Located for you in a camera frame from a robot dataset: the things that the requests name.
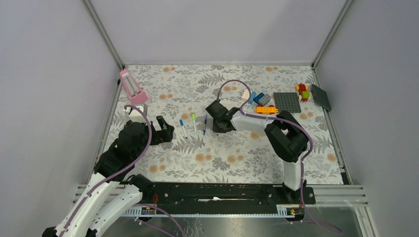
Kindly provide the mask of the blue gel pen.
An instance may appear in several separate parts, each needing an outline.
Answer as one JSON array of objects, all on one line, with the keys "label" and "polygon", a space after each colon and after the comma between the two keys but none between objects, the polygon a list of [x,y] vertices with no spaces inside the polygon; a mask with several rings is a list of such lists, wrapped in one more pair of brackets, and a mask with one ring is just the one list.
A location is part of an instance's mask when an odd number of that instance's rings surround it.
[{"label": "blue gel pen", "polygon": [[205,136],[206,134],[207,122],[208,122],[208,115],[206,114],[204,117],[204,124],[203,124],[203,136]]}]

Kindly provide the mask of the white pen green tip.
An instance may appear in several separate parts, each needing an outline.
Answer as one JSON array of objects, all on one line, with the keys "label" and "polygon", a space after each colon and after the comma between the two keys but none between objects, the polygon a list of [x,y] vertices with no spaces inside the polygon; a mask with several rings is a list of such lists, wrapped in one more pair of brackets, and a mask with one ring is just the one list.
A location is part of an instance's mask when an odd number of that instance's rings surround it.
[{"label": "white pen green tip", "polygon": [[196,134],[198,134],[198,130],[197,130],[197,124],[196,124],[196,115],[192,114],[192,121],[193,121],[193,128],[194,128],[194,132]]}]

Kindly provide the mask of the white pen dark tip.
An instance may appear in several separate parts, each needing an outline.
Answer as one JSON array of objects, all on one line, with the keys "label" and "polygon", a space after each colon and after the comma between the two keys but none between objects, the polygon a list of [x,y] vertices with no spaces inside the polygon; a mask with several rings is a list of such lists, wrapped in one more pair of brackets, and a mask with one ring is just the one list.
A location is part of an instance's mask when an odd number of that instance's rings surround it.
[{"label": "white pen dark tip", "polygon": [[186,129],[185,129],[185,126],[184,126],[184,122],[183,122],[183,120],[182,120],[182,119],[180,119],[180,120],[179,120],[179,123],[180,123],[181,129],[182,129],[182,132],[183,132],[183,136],[184,136],[184,138],[185,138],[185,139],[187,139],[187,138],[188,138],[188,136],[187,136],[187,132],[186,132]]}]

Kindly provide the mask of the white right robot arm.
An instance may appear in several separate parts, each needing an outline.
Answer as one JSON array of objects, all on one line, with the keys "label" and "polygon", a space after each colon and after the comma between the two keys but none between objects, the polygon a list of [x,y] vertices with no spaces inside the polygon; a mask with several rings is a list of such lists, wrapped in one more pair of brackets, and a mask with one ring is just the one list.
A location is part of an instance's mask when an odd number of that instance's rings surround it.
[{"label": "white right robot arm", "polygon": [[227,109],[219,100],[209,104],[206,112],[212,117],[214,133],[243,130],[265,134],[284,164],[284,199],[296,203],[303,197],[301,161],[311,152],[312,139],[290,112],[249,114],[242,107]]}]

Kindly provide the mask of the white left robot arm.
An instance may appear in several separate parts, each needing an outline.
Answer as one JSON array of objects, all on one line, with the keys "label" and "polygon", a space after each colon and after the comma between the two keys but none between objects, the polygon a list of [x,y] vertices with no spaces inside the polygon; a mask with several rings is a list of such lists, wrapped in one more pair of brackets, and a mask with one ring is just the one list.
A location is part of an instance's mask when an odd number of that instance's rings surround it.
[{"label": "white left robot arm", "polygon": [[150,146],[171,142],[174,126],[162,116],[156,117],[160,130],[152,122],[129,120],[117,139],[99,158],[82,196],[71,212],[55,227],[46,228],[44,237],[100,237],[132,205],[147,203],[153,198],[151,187],[129,184],[106,206],[106,198],[133,169]]}]

